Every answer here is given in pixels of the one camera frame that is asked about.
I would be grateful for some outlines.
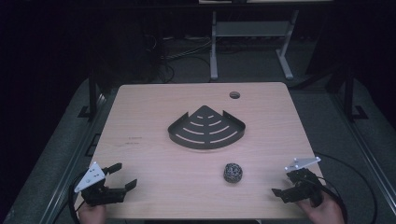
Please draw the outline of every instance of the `wooden table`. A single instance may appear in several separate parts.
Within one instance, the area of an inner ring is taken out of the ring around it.
[[[232,91],[240,98],[231,98]],[[244,136],[212,150],[173,142],[169,125],[202,105],[245,122]],[[92,161],[101,167],[122,163],[120,171],[106,177],[111,188],[137,178],[124,203],[107,206],[109,217],[266,219],[304,216],[271,191],[291,187],[284,167],[295,157],[314,154],[284,84],[207,83],[122,86]],[[237,184],[223,178],[229,162],[243,169]],[[309,169],[321,175],[317,164]]]

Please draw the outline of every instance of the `human hand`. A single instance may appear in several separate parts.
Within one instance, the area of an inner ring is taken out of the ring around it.
[[[78,209],[78,218],[81,224],[105,224],[106,206],[103,204],[90,206],[84,203]]]
[[[296,204],[308,215],[315,224],[344,224],[340,206],[322,191],[323,202],[318,207],[312,207],[309,200],[302,200]]]

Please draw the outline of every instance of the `dark background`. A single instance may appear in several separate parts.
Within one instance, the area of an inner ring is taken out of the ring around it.
[[[155,76],[158,55],[145,51],[147,39],[142,36],[158,34],[155,17],[73,9],[92,2],[0,0],[0,220],[89,73],[98,75],[102,91],[125,82],[149,82]],[[309,73],[347,63],[396,127],[396,6],[393,1],[345,2],[336,1],[330,11]],[[210,34],[203,24],[210,22],[210,13],[188,14],[165,14],[163,31],[180,37]],[[301,14],[293,38],[318,37],[309,15]]]

